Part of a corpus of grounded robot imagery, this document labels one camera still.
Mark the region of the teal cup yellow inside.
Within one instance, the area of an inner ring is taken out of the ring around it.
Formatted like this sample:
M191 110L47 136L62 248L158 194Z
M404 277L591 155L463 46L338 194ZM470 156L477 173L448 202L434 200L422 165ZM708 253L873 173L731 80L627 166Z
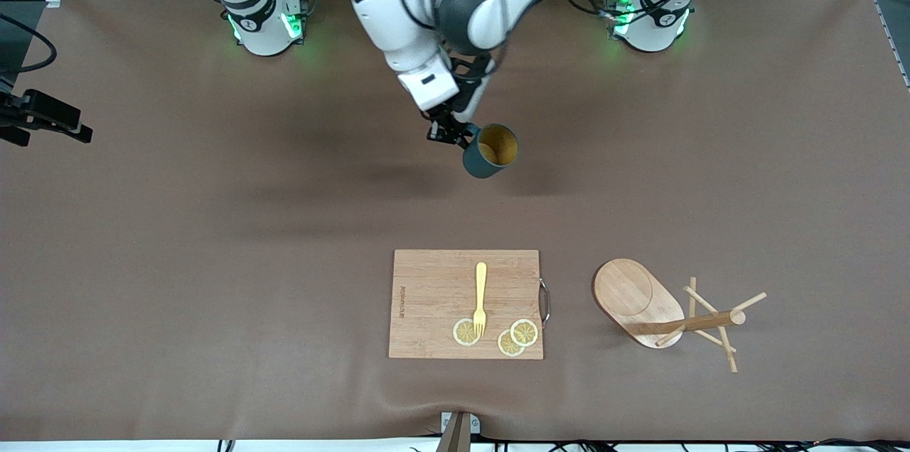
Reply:
M490 178L516 161L519 141L508 127L468 124L466 131L471 134L471 141L462 154L462 165L470 176Z

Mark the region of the wooden mug tree rack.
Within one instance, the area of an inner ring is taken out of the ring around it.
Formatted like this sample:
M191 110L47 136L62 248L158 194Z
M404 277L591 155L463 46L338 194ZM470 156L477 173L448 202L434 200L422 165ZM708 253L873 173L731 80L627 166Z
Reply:
M631 259L608 261L594 275L594 299L612 322L638 345L665 350L686 333L693 333L718 346L731 373L738 373L737 349L728 330L744 325L746 310L763 301L761 292L726 310L714 307L697 291L692 276L683 287L687 304L683 306L641 263Z

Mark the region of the yellow plastic fork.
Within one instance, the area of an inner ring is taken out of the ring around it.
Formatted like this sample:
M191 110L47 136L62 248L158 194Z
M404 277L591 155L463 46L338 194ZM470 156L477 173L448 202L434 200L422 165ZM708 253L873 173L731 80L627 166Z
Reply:
M484 308L485 303L485 294L486 294L486 283L487 283L487 273L488 267L487 264L481 262L476 264L475 268L475 288L476 288L476 304L475 310L473 312L472 323L473 331L476 338L480 339L484 334L486 329L487 315Z

